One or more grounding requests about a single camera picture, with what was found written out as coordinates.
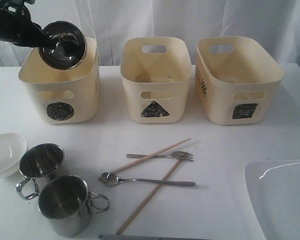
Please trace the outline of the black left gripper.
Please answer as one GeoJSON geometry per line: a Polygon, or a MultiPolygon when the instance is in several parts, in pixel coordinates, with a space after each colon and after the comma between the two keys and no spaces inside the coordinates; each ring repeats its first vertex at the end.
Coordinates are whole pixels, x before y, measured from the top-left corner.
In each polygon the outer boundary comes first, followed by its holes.
{"type": "Polygon", "coordinates": [[[34,0],[0,0],[0,41],[19,47],[46,48],[54,50],[58,41],[32,21],[25,3],[34,0]]]}

